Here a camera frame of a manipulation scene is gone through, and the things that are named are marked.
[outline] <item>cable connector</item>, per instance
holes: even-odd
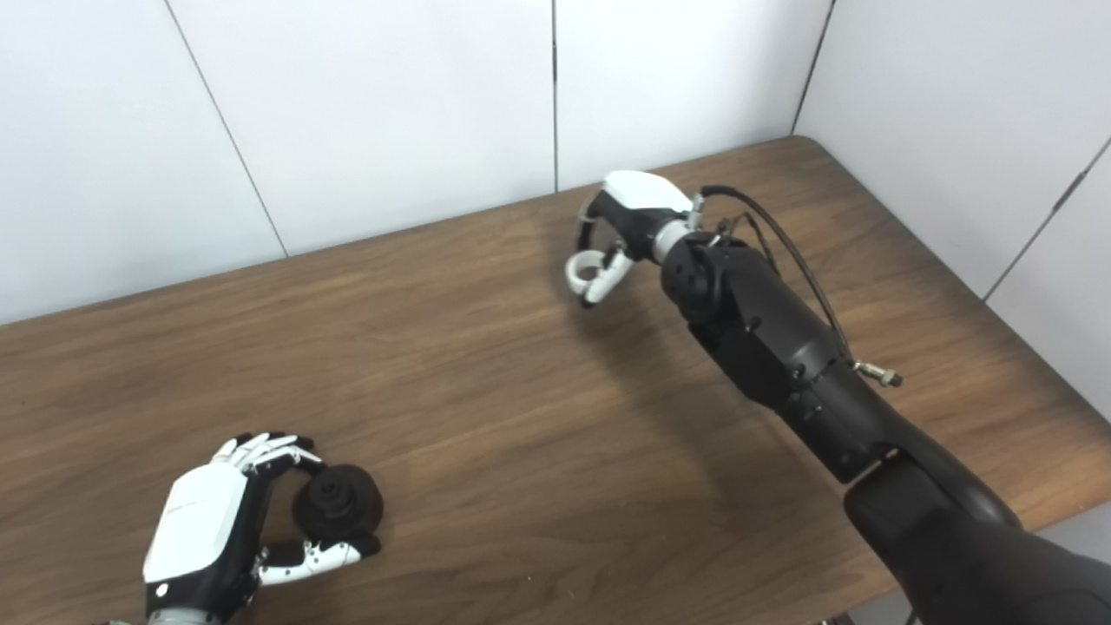
[[[853,365],[852,371],[858,372],[865,379],[872,379],[879,382],[880,386],[884,389],[889,386],[893,386],[895,389],[902,386],[902,376],[897,374],[894,370],[884,370],[879,365],[858,362]]]

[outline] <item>black robotic arm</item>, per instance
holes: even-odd
[[[707,354],[851,484],[850,522],[923,624],[1111,623],[1111,567],[1023,532],[998,495],[875,393],[859,370],[877,369],[851,357],[764,253],[733,238],[731,228],[702,231],[702,201],[715,194],[763,212],[729,187],[707,187],[683,201],[657,175],[610,174],[583,206],[579,250],[567,266],[584,306],[604,298],[637,260],[660,264],[664,293]],[[620,236],[604,253],[589,249],[598,219]],[[591,280],[578,274],[584,268],[595,271]]]

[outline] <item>wooden table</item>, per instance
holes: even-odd
[[[820,147],[661,172],[778,215],[854,352],[905,375],[890,401],[1028,526],[1111,500],[1111,426]],[[0,329],[0,621],[141,622],[171,482],[267,430],[371,471],[384,551],[263,591],[244,623],[800,624],[893,587],[654,266],[575,304],[589,191]],[[290,532],[286,480],[268,535]]]

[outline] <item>black object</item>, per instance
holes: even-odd
[[[782,417],[841,483],[855,482],[845,513],[924,625],[1111,623],[1111,566],[1023,532],[853,371],[838,333],[760,252],[713,239],[695,232],[671,249],[663,291],[745,397]]]
[[[354,465],[326,468],[293,500],[293,522],[306,536],[326,543],[373,538],[377,548],[372,553],[381,548],[373,534],[383,513],[382,494],[374,481]]]

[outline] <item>metal connector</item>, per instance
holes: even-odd
[[[702,193],[694,193],[691,196],[691,211],[687,213],[687,226],[692,232],[698,232],[702,229],[702,204],[704,202],[705,198],[702,196]]]
[[[898,389],[902,386],[902,376],[897,374],[894,370],[884,370],[871,363],[857,363],[852,370],[864,377],[879,382],[882,387],[893,386]]]

